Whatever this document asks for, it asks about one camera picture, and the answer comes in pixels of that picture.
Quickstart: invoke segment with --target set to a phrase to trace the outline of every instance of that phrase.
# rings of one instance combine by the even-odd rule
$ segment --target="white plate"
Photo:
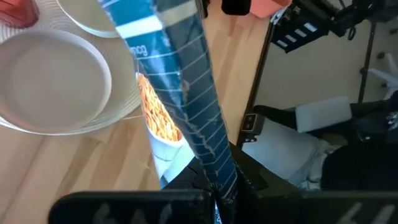
[[[106,106],[111,72],[88,41],[60,30],[28,30],[0,45],[0,116],[43,134],[73,131]]]
[[[96,0],[57,0],[73,22],[88,33],[104,38],[119,37],[108,16]]]

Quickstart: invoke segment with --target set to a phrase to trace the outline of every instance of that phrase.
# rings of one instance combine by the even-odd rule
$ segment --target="black cable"
[[[346,4],[344,4],[343,0],[338,0],[341,4],[341,6],[343,6],[343,8],[346,7]],[[355,38],[356,35],[356,28],[355,26],[351,27],[348,31],[348,40],[353,40]]]

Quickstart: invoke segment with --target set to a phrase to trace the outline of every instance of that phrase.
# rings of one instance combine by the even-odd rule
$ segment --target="stack of plates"
[[[77,80],[79,80],[78,86],[69,85],[70,87],[72,86],[73,88],[76,88],[77,90],[81,91],[80,94],[85,93],[86,95],[82,96],[83,99],[80,101],[72,101],[71,103],[71,98],[76,97],[77,95],[70,95],[71,98],[64,99],[66,102],[71,103],[70,107],[76,107],[77,103],[81,103],[87,100],[89,97],[88,95],[91,94],[90,97],[93,97],[93,100],[96,103],[93,103],[93,105],[87,107],[81,106],[83,110],[82,116],[81,114],[68,114],[68,113],[62,113],[64,112],[63,110],[59,109],[54,110],[54,111],[49,111],[48,108],[46,111],[43,112],[41,116],[48,116],[49,114],[60,114],[62,115],[61,117],[64,117],[64,121],[61,123],[57,123],[55,121],[58,121],[60,119],[59,116],[54,116],[54,117],[48,117],[48,121],[46,121],[47,126],[43,126],[43,123],[37,123],[37,121],[42,121],[44,122],[45,119],[43,117],[40,117],[38,113],[38,107],[37,105],[38,102],[32,101],[30,102],[27,100],[26,96],[29,91],[29,89],[24,89],[22,90],[21,88],[23,85],[26,85],[26,83],[29,83],[27,80],[26,83],[24,82],[17,82],[21,80],[25,80],[26,78],[32,78],[35,80],[35,78],[44,78],[45,80],[48,80],[48,77],[29,77],[28,73],[26,73],[25,76],[23,77],[17,77],[14,80],[7,80],[9,83],[18,83],[18,85],[15,86],[14,89],[8,90],[6,93],[18,93],[19,96],[24,96],[20,97],[18,99],[8,99],[8,101],[4,101],[2,103],[5,103],[5,105],[0,105],[2,108],[8,108],[9,102],[16,102],[16,105],[13,105],[11,108],[9,108],[9,111],[4,111],[1,110],[0,116],[2,119],[0,119],[0,124],[8,126],[10,128],[18,129],[21,131],[26,131],[30,133],[39,133],[39,134],[50,134],[50,135],[65,135],[65,134],[81,134],[81,133],[86,133],[89,131],[94,131],[96,129],[103,128],[105,126],[108,126],[110,124],[113,124],[120,119],[124,118],[127,114],[132,112],[134,109],[136,109],[140,105],[140,99],[139,99],[139,92],[136,84],[136,78],[135,78],[135,69],[134,69],[134,61],[131,57],[130,52],[126,48],[124,42],[119,39],[104,39],[104,38],[99,38],[96,36],[93,36],[81,28],[79,28],[60,8],[60,6],[57,4],[56,0],[36,0],[37,5],[39,7],[40,11],[40,16],[39,16],[39,21],[36,23],[31,28],[28,28],[29,31],[37,31],[38,30],[64,30],[68,31],[69,33],[75,34],[77,36],[82,37],[83,39],[87,40],[88,42],[86,43],[84,40],[82,41],[77,40],[74,44],[80,46],[81,49],[85,50],[85,52],[89,52],[89,56],[91,56],[91,59],[88,60],[86,63],[93,63],[96,65],[97,70],[91,70],[91,73],[85,73],[85,77],[78,77]],[[26,30],[21,30],[21,29],[13,29],[6,27],[2,24],[0,24],[0,43],[4,42],[6,39],[24,32]],[[59,54],[58,56],[62,56],[62,50],[57,51]],[[26,62],[24,60],[19,60],[20,56],[15,56],[15,58],[18,58],[18,61],[15,62],[16,64],[21,63],[23,65],[26,65]],[[106,72],[106,67],[108,67],[111,75],[111,80],[106,81],[107,77],[107,72]],[[14,70],[14,66],[8,66],[7,69]],[[28,71],[30,70],[29,66],[22,66],[23,71]],[[9,72],[9,74],[13,73],[21,73],[18,71],[13,71]],[[62,72],[59,74],[57,77],[63,77],[66,75],[67,72]],[[90,74],[97,73],[98,76],[90,76]],[[70,82],[70,80],[57,80],[57,82]],[[50,100],[53,100],[53,102],[58,102],[59,99],[57,99],[54,96],[51,96]],[[23,105],[28,105],[27,108],[21,108],[21,103]],[[29,114],[24,114],[23,111],[28,110]]]

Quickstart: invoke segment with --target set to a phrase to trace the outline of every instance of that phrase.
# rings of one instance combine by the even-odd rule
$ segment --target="pasta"
[[[150,130],[158,137],[165,140],[181,140],[182,133],[174,124],[162,102],[158,99],[148,79],[140,73],[138,74],[137,82],[145,121]]]

